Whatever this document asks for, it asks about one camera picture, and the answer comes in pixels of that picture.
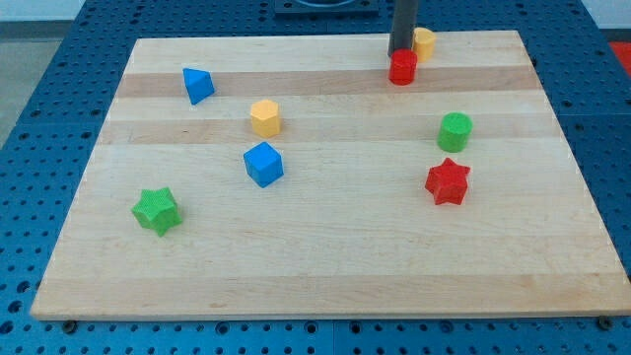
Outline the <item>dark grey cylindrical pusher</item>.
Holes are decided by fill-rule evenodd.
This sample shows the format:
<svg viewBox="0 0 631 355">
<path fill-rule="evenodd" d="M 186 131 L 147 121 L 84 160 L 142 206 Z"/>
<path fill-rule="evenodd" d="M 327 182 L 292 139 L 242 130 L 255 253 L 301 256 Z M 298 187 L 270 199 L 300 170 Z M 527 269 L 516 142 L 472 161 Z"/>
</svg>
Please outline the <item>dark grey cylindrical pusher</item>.
<svg viewBox="0 0 631 355">
<path fill-rule="evenodd" d="M 392 57 L 399 49 L 412 47 L 416 27 L 419 0 L 394 0 L 387 56 Z"/>
</svg>

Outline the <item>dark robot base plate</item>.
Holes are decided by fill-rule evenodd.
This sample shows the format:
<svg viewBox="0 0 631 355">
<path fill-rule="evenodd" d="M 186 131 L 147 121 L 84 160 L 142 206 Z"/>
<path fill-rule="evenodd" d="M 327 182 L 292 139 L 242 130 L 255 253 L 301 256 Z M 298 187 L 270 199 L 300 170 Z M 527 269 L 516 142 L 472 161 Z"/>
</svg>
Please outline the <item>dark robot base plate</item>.
<svg viewBox="0 0 631 355">
<path fill-rule="evenodd" d="M 273 0 L 276 15 L 376 15 L 377 0 Z"/>
</svg>

